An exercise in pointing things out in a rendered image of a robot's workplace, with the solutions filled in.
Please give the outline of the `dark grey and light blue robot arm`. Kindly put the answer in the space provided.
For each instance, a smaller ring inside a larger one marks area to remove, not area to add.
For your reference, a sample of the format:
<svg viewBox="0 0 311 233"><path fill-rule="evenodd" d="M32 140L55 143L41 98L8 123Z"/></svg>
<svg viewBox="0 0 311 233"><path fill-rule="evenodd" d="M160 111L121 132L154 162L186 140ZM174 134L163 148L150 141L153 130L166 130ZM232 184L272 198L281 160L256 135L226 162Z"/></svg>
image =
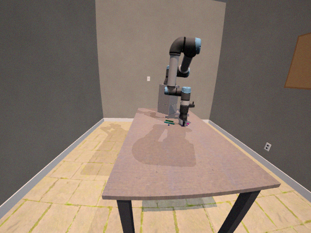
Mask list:
<svg viewBox="0 0 311 233"><path fill-rule="evenodd" d="M190 100L190 87L175 88L176 77L187 78L190 73L190 63L196 54L200 53L201 39L193 37L179 37L170 47L170 64L166 69L166 79L164 81L164 94L171 96L181 96L181 100ZM179 56L184 53L183 61L178 67ZM180 95L181 94L181 95Z"/></svg>

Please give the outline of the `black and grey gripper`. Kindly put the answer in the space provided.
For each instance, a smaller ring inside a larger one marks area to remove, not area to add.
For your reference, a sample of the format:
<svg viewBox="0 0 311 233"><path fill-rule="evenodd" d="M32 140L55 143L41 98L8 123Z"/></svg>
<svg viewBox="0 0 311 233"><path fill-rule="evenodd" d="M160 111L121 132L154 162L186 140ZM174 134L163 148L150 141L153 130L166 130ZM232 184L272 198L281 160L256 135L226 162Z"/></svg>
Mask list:
<svg viewBox="0 0 311 233"><path fill-rule="evenodd" d="M188 114L188 111L189 111L189 108L193 108L195 107L194 105L194 102L192 104L190 104L190 101L184 101L184 100L181 100L180 102L180 115L179 115L179 118L181 120L183 120L183 125L184 126L187 126L187 114Z"/></svg>

